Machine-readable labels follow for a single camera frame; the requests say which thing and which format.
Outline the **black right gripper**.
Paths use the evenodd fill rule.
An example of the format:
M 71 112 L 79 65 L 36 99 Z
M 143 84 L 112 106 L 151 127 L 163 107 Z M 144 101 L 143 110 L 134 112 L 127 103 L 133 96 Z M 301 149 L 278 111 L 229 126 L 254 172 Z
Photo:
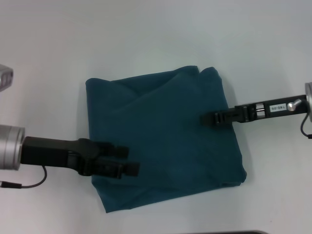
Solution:
M 208 127 L 246 123 L 261 119 L 307 113 L 305 95 L 273 99 L 235 106 L 234 109 L 208 112 L 200 116 L 200 124 Z

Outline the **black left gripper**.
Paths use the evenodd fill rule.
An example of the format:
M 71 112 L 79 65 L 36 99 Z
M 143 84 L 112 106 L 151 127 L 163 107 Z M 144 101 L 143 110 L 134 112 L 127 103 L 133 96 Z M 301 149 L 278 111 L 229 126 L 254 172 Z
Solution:
M 101 156 L 128 158 L 129 148 L 109 142 L 74 141 L 26 137 L 21 148 L 21 164 L 69 168 L 81 176 L 105 176 L 121 179 L 123 175 L 138 176 L 140 163 L 111 161 Z

